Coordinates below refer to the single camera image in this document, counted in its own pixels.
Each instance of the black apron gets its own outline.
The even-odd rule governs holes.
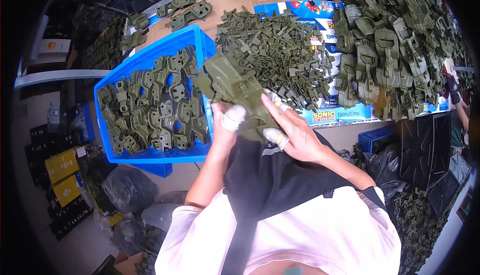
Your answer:
[[[316,133],[320,142],[330,143]],[[237,228],[225,257],[221,275],[242,275],[247,265],[257,222],[285,212],[320,195],[332,198],[336,188],[351,182],[319,164],[291,158],[273,143],[265,145],[238,136],[224,177],[225,188]],[[386,210],[373,187],[362,193]]]

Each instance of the hand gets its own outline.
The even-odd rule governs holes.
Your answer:
[[[265,94],[262,94],[261,100],[289,137],[285,152],[297,160],[324,165],[333,151],[318,140],[307,120],[292,109],[282,112]]]
[[[222,126],[222,118],[230,107],[224,103],[213,103],[211,107],[213,112],[212,148],[218,148],[221,151],[230,151],[237,141],[237,133],[227,130]]]

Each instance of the cardboard box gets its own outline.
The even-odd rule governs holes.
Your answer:
[[[128,257],[127,254],[124,254],[122,251],[120,251],[117,255],[117,259],[113,263],[113,266],[123,275],[137,275],[135,264],[139,264],[142,261],[141,254],[142,253],[140,252]]]
[[[45,160],[45,168],[48,172],[52,186],[65,177],[78,171],[75,148],[62,152],[54,157]]]
[[[212,12],[205,17],[204,20],[194,20],[188,24],[197,24],[211,39],[215,39],[217,24],[223,23],[220,18],[223,15],[223,11],[231,11],[234,8],[237,12],[243,10],[242,5],[245,6],[250,13],[254,13],[253,7],[261,4],[284,2],[284,1],[296,1],[296,0],[207,0],[213,5]],[[178,10],[175,14],[185,11],[187,8]],[[165,37],[172,32],[170,27],[165,27],[165,24],[170,22],[171,19],[165,17],[149,27],[148,33],[145,34],[145,43],[135,47],[135,53],[150,45],[151,43]]]
[[[76,176],[70,175],[52,187],[61,207],[65,207],[70,201],[80,196],[78,185]]]
[[[44,38],[40,43],[35,64],[50,62],[66,62],[70,50],[69,39]]]

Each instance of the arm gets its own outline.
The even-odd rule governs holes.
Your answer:
[[[212,104],[214,128],[212,147],[210,147],[205,163],[187,193],[186,206],[205,208],[223,188],[223,176],[227,171],[230,151],[237,141],[235,131],[229,131],[221,125],[225,110],[226,107],[222,104]]]
[[[367,173],[347,162],[328,146],[323,145],[307,120],[300,117],[287,105],[283,106],[279,103],[279,107],[277,107],[277,102],[274,104],[265,94],[261,96],[261,100],[288,136],[288,142],[284,148],[288,155],[297,160],[321,164],[361,190],[370,186],[375,187],[375,181]]]
[[[330,148],[326,149],[323,159],[319,158],[318,160],[314,161],[314,163],[327,167],[336,174],[353,183],[353,185],[361,190],[371,186],[376,186],[372,177],[363,172],[360,168],[357,168],[353,164],[347,162],[344,158],[333,152]]]
[[[223,176],[227,171],[230,150],[212,145],[202,169],[187,193],[186,206],[205,208],[223,188]]]

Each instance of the plastic bag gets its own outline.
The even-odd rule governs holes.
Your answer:
[[[406,182],[399,178],[399,145],[391,144],[379,154],[364,152],[367,173],[384,193],[385,201],[401,192]]]
[[[93,222],[109,240],[113,237],[113,230],[110,226],[109,217],[102,216],[96,209],[94,209]]]
[[[165,232],[168,232],[172,223],[172,213],[175,208],[182,206],[174,203],[160,203],[150,206],[143,211],[142,221],[144,224],[155,226]]]
[[[143,251],[143,240],[144,236],[133,214],[130,212],[123,215],[113,231],[112,242],[115,247],[127,256],[132,256]]]
[[[346,149],[342,149],[342,150],[336,150],[336,152],[338,153],[339,156],[345,158],[345,160],[347,160],[349,163],[353,164],[353,160],[350,156],[350,151],[348,151]]]
[[[102,188],[110,202],[123,214],[140,212],[151,206],[159,193],[158,186],[148,176],[127,166],[111,171]]]
[[[87,124],[85,123],[85,111],[82,105],[77,105],[75,109],[75,118],[70,123],[68,132],[71,133],[74,129],[82,130],[84,128],[87,128]]]
[[[161,198],[161,203],[175,203],[183,205],[188,191],[176,191],[165,193]]]

